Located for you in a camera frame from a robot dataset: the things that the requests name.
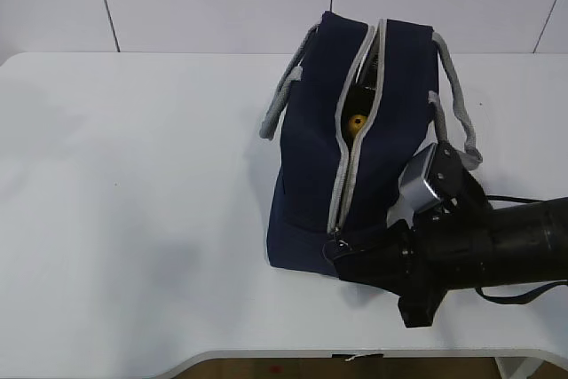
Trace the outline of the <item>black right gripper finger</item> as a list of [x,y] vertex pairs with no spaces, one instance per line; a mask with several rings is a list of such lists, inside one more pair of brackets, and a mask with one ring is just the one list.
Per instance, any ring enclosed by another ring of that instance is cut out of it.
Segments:
[[358,231],[345,231],[337,227],[324,243],[322,255],[332,264],[338,257],[350,253],[388,248],[400,243],[410,232],[411,228],[406,221],[396,221],[389,227],[382,224]]
[[401,249],[345,252],[333,259],[340,280],[402,296],[407,286],[408,255]]

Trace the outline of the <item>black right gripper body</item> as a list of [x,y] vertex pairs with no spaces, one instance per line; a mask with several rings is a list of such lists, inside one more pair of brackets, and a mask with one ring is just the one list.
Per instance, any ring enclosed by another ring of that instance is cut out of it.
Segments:
[[410,267],[398,309],[407,328],[430,327],[450,290],[479,288],[493,277],[493,207],[424,211],[414,217]]

